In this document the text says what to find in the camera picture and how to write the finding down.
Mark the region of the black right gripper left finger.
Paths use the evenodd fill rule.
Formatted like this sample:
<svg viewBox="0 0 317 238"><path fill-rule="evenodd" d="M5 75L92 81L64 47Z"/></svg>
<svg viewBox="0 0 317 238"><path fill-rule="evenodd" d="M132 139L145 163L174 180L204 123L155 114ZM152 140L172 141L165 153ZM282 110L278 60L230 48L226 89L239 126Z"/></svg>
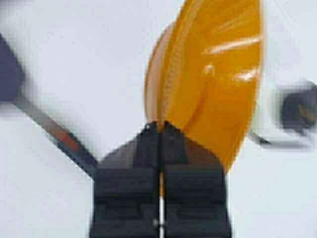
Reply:
<svg viewBox="0 0 317 238"><path fill-rule="evenodd" d="M159 237L159 142L157 123L147 123L100 162L89 237Z"/></svg>

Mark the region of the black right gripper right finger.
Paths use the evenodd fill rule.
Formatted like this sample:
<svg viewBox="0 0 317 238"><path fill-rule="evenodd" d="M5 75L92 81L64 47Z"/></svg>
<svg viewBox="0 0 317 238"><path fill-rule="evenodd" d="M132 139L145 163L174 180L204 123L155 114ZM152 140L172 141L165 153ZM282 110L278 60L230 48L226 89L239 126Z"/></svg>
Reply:
<svg viewBox="0 0 317 238"><path fill-rule="evenodd" d="M224 169L217 156L165 122L161 134L167 238L230 238Z"/></svg>

